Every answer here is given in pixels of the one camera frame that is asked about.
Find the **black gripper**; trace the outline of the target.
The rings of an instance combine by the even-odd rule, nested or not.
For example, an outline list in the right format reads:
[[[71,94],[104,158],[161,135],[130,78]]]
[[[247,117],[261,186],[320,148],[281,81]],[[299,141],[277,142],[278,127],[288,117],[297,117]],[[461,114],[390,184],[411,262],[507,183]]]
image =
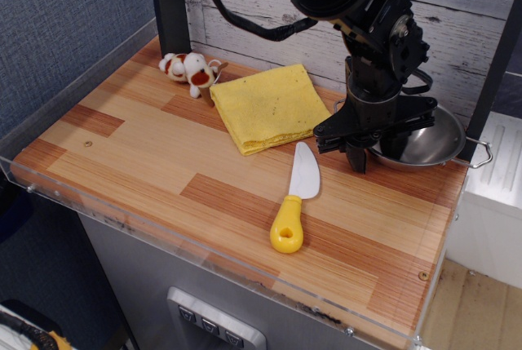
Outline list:
[[[395,95],[381,102],[365,102],[347,95],[344,105],[314,128],[317,149],[320,153],[346,151],[352,170],[365,174],[366,148],[384,137],[433,126],[436,108],[433,97]]]

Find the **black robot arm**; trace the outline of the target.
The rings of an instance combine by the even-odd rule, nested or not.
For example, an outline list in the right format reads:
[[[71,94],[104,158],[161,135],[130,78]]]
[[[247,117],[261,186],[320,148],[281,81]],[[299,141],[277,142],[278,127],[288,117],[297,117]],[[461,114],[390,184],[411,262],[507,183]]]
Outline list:
[[[348,51],[344,105],[313,131],[320,153],[345,153],[363,173],[366,149],[433,124],[437,102],[421,97],[432,80],[419,68],[430,47],[410,0],[290,1],[306,17],[330,22]]]

